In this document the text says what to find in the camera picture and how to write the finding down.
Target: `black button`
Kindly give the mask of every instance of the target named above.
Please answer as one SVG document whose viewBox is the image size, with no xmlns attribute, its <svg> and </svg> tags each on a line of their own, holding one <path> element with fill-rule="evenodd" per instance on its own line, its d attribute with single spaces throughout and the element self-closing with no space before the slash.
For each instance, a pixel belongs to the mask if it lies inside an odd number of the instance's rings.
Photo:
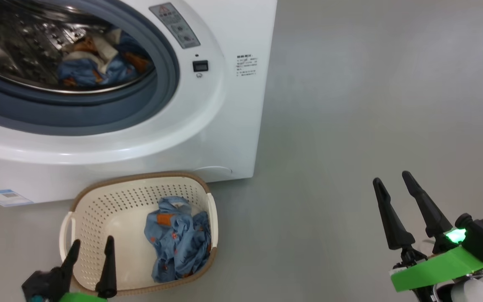
<svg viewBox="0 0 483 302">
<path fill-rule="evenodd" d="M 193 61 L 193 71 L 196 73 L 208 70 L 208 61 Z"/>
</svg>

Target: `basket handle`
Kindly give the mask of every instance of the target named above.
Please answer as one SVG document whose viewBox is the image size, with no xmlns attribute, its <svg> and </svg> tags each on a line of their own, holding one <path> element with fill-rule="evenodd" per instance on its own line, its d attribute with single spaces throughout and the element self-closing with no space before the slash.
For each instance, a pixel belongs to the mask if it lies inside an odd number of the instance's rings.
<svg viewBox="0 0 483 302">
<path fill-rule="evenodd" d="M 67 257 L 67 230 L 68 224 L 72 221 L 72 232 L 71 232 L 71 241 L 75 240 L 75 219 L 72 218 L 73 212 L 70 211 L 63 219 L 63 224 L 61 225 L 61 231 L 59 231 L 59 253 L 61 254 L 61 261 L 65 261 Z"/>
<path fill-rule="evenodd" d="M 211 229 L 211 246 L 217 247 L 219 239 L 219 226 L 217 223 L 217 208 L 215 207 L 215 199 L 211 193 L 208 193 L 208 209 L 210 211 L 210 229 Z"/>
</svg>

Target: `green bracket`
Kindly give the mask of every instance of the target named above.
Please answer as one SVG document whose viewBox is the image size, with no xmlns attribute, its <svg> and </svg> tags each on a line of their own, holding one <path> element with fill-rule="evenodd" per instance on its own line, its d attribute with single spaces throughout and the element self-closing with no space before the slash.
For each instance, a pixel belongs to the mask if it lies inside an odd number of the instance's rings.
<svg viewBox="0 0 483 302">
<path fill-rule="evenodd" d="M 69 292 L 59 300 L 59 302 L 106 302 L 106 299 L 81 294 L 80 292 Z"/>
<path fill-rule="evenodd" d="M 483 262 L 461 246 L 391 275 L 397 292 L 418 289 L 463 277 L 483 269 Z"/>
</svg>

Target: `laundry basket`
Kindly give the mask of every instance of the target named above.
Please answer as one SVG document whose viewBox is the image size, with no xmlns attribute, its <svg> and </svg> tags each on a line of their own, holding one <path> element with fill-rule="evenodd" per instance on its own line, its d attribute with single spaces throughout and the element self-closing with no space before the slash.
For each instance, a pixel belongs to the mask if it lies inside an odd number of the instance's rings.
<svg viewBox="0 0 483 302">
<path fill-rule="evenodd" d="M 210 222 L 211 251 L 206 265 L 190 277 L 155 283 L 151 274 L 156 250 L 144 236 L 148 213 L 158 209 L 162 197 L 182 196 Z M 88 187 L 75 198 L 59 235 L 61 260 L 67 256 L 68 229 L 71 242 L 80 239 L 79 258 L 73 268 L 73 285 L 94 294 L 100 280 L 107 237 L 115 239 L 117 296 L 143 294 L 195 281 L 212 265 L 217 252 L 218 228 L 215 201 L 200 178 L 186 173 L 157 173 L 108 180 Z"/>
</svg>

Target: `washing machine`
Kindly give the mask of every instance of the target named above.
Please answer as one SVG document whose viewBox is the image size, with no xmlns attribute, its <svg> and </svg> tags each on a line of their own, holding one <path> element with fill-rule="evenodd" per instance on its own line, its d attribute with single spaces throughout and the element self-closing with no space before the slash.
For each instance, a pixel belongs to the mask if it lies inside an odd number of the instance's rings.
<svg viewBox="0 0 483 302">
<path fill-rule="evenodd" d="M 276 0 L 166 1 L 0 0 L 0 205 L 130 174 L 253 175 Z"/>
</svg>

